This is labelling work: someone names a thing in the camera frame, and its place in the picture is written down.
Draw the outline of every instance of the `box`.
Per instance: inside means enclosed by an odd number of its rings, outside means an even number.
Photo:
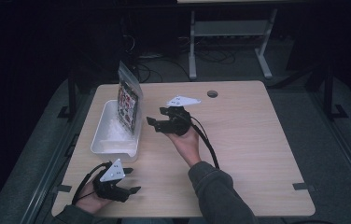
[[[118,101],[108,101],[91,143],[91,151],[103,162],[117,159],[122,162],[134,162],[138,156],[141,126],[142,114],[141,110],[138,110],[134,133],[126,131],[119,122]]]

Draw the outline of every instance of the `table top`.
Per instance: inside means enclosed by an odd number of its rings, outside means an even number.
[[[70,204],[77,186],[92,168],[101,163],[91,152],[104,105],[118,96],[118,85],[100,86],[91,103],[73,157],[63,179],[72,186],[59,192],[52,214]],[[168,119],[159,107],[176,95],[202,100],[185,109],[199,120],[216,151],[221,169],[230,174],[234,188],[256,216],[311,216],[315,207],[303,183],[287,138],[264,85],[259,81],[187,82],[141,84],[144,93],[143,127],[137,161],[124,163],[134,171],[118,183],[141,186],[126,203],[114,202],[97,216],[103,217],[200,217],[198,201],[188,178],[188,165],[162,133],[155,133],[145,117]],[[218,97],[210,98],[208,91]],[[201,139],[202,159],[213,164]]]

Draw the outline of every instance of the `person's right hand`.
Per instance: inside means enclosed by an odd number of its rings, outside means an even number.
[[[182,136],[175,133],[165,135],[170,138],[178,153],[190,167],[202,161],[199,155],[199,134],[192,127]]]

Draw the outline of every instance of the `person's left hand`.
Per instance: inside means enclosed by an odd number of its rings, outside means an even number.
[[[76,206],[91,214],[95,214],[112,201],[97,196],[94,192],[92,180],[89,181],[79,193],[79,200],[77,201]]]

